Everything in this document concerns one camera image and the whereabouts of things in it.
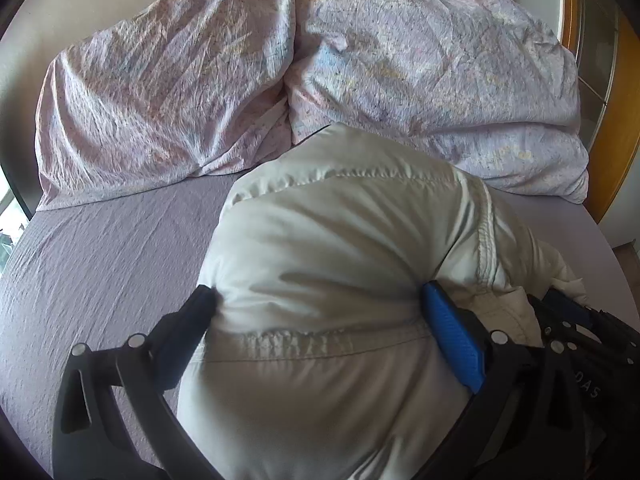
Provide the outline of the pink speckled left pillow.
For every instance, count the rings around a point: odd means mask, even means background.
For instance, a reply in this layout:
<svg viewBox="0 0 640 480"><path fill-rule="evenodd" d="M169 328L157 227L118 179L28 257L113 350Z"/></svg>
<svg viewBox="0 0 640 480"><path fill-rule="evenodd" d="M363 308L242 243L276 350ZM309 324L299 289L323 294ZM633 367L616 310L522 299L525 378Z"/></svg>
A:
<svg viewBox="0 0 640 480"><path fill-rule="evenodd" d="M295 0L156 0L50 63L36 111L40 210L206 174L292 144Z"/></svg>

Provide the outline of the orange wooden door frame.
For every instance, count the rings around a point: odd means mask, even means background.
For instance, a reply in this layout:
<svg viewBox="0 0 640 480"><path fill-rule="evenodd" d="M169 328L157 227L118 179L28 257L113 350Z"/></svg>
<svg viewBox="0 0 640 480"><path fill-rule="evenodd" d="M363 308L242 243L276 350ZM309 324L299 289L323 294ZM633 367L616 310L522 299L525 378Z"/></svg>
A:
<svg viewBox="0 0 640 480"><path fill-rule="evenodd" d="M586 207L600 226L639 217L639 10L630 0L515 0L576 56L589 150Z"/></svg>

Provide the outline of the pink speckled pillow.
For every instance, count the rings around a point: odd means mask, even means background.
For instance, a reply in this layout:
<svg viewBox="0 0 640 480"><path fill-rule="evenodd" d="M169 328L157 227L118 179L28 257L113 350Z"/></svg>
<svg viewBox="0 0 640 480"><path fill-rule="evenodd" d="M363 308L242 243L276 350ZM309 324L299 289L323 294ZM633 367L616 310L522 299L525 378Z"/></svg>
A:
<svg viewBox="0 0 640 480"><path fill-rule="evenodd" d="M206 174L292 144L295 0L156 0L50 63L36 111L40 210Z"/></svg>
<svg viewBox="0 0 640 480"><path fill-rule="evenodd" d="M295 0L285 74L295 141L343 124L499 190L579 204L578 69L513 0Z"/></svg>

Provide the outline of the beige puffer down jacket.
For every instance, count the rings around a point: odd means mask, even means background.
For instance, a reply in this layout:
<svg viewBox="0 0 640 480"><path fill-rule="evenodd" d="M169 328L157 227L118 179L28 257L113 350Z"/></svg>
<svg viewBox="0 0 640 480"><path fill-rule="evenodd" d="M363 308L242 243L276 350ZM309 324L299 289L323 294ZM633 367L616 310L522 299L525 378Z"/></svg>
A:
<svg viewBox="0 0 640 480"><path fill-rule="evenodd" d="M227 479L408 479L469 401L420 313L436 281L537 347L582 281L477 177L333 125L237 180L198 280L217 295L177 416Z"/></svg>

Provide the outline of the pink speckled right pillow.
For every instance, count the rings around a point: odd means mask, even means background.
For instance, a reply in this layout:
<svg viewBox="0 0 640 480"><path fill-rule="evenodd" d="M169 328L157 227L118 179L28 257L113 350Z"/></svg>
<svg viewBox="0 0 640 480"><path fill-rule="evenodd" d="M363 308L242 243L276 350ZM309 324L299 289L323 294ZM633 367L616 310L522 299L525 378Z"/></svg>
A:
<svg viewBox="0 0 640 480"><path fill-rule="evenodd" d="M499 190L579 204L578 69L513 0L295 0L285 74L295 141L343 124Z"/></svg>

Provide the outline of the lilac crinkled bed sheet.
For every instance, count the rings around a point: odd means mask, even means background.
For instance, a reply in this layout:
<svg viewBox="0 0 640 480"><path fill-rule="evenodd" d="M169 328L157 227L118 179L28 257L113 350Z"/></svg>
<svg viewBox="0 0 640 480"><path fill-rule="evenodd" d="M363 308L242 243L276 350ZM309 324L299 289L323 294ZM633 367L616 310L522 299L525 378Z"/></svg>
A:
<svg viewBox="0 0 640 480"><path fill-rule="evenodd" d="M198 286L206 286L198 280L201 267L224 202L241 178L193 178L105 202L40 211L29 222L1 277L1 404L49 476L54 477L58 389L73 346L107 350L133 334L147 335ZM485 185L537 240L560 253L584 284L587 302L565 296L638 325L622 271L590 214L564 218L562 198L518 196ZM113 393L138 454L155 464L125 391L116 387Z"/></svg>

